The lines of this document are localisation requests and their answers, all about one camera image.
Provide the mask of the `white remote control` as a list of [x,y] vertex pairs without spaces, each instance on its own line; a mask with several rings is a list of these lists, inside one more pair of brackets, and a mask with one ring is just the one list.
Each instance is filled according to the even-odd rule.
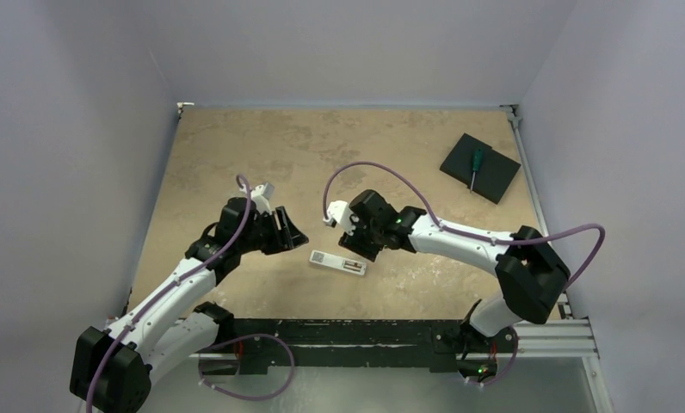
[[331,268],[358,276],[364,276],[367,272],[367,264],[365,262],[337,256],[320,250],[312,251],[309,257],[309,262],[318,266]]

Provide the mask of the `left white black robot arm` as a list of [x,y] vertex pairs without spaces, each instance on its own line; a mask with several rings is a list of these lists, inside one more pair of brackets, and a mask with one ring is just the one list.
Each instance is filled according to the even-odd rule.
[[231,198],[219,219],[185,251],[176,268],[150,296],[103,329],[87,328],[77,339],[70,391],[88,412],[137,412],[152,387],[200,350],[243,349],[232,313],[196,301],[241,263],[243,255],[271,256],[309,242],[284,207],[263,197]]

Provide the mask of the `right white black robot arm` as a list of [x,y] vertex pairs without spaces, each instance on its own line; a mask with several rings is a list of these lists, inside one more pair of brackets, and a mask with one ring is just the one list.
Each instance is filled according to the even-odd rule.
[[460,330],[462,342],[480,350],[512,324],[545,324],[571,272],[532,227],[485,231],[448,221],[416,206],[395,209],[367,189],[352,201],[332,201],[325,224],[339,226],[339,245],[371,262],[384,250],[443,256],[479,268],[497,279],[500,291],[477,303]]

